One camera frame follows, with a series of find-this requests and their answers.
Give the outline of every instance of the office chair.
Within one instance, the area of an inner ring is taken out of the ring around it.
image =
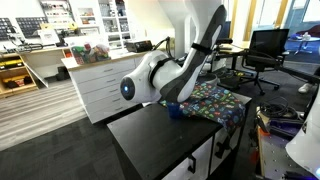
[[[265,80],[259,77],[260,72],[274,71],[274,65],[270,63],[263,63],[261,61],[255,60],[252,56],[260,57],[272,57],[275,61],[280,60],[283,64],[285,51],[285,43],[288,38],[289,29],[272,29],[272,30],[262,30],[254,31],[251,37],[250,47],[247,49],[246,55],[243,56],[242,66],[245,69],[250,69],[256,71],[254,77],[240,77],[240,84],[245,84],[249,82],[254,82],[254,85],[258,85],[260,89],[260,95],[264,95],[265,92],[262,90],[261,82],[274,85],[274,90],[280,88],[280,84]]]

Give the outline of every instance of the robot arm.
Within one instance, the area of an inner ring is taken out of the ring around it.
[[[140,65],[126,75],[120,84],[126,100],[144,103],[161,97],[169,102],[186,100],[226,19],[220,0],[184,0],[196,26],[196,38],[181,67],[161,51],[147,53]]]

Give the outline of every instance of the patterned fabric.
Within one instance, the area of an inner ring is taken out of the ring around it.
[[[218,122],[229,132],[240,126],[245,117],[245,106],[240,100],[229,90],[208,83],[196,83],[191,96],[180,104],[180,109],[186,116],[200,116]]]

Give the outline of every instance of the monitor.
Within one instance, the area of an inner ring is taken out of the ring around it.
[[[264,53],[273,58],[277,58],[277,56],[285,51],[284,46],[288,38],[288,33],[289,29],[254,31],[250,40],[250,54],[263,56],[261,53]]]
[[[226,21],[223,25],[223,28],[218,36],[218,39],[229,38],[230,35],[230,25],[231,21]]]

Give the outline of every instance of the cabinet drawer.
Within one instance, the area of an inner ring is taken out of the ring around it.
[[[95,101],[104,99],[120,93],[120,84],[115,84],[106,88],[92,91],[82,95],[84,104],[90,104]]]
[[[101,121],[107,117],[110,117],[116,113],[119,113],[119,112],[126,110],[128,108],[131,108],[135,105],[137,105],[137,104],[122,99],[120,101],[120,103],[114,103],[112,106],[106,107],[102,110],[99,110],[99,111],[91,113],[91,114],[89,113],[88,116],[89,116],[91,123],[96,123],[96,122]]]
[[[101,99],[99,101],[95,101],[90,104],[86,104],[86,110],[89,114],[95,113],[97,111],[103,110],[107,107],[117,107],[120,106],[120,101],[122,101],[122,95],[116,94],[111,97],[107,97],[104,99]]]
[[[96,91],[105,87],[113,86],[116,84],[120,84],[121,79],[131,73],[132,70],[121,72],[118,74],[113,74],[110,76],[105,76],[99,79],[94,79],[91,81],[87,81],[78,85],[79,91],[81,94]]]
[[[182,163],[175,167],[169,174],[167,174],[163,179],[173,180],[205,180],[208,178],[209,170],[209,159],[211,152],[212,138],[209,138],[205,143],[203,143],[197,150],[192,153],[195,158],[196,166],[194,165],[194,160],[186,158]],[[188,167],[195,168],[195,172],[192,173],[188,170]]]
[[[92,79],[105,77],[130,69],[135,69],[135,63],[133,59],[119,61],[116,63],[108,63],[97,67],[75,71],[73,72],[73,78],[75,79],[77,84],[79,84]]]
[[[231,148],[236,147],[240,137],[240,130],[241,128],[238,128],[234,133],[234,135],[231,137],[231,140],[230,140]],[[210,174],[213,173],[219,167],[219,165],[223,162],[223,160],[226,159],[226,157],[231,153],[231,149],[225,150],[221,159],[215,155],[215,153],[219,151],[219,147],[217,146],[217,143],[218,142],[223,143],[227,136],[228,136],[227,131],[224,128],[220,129],[215,135]]]

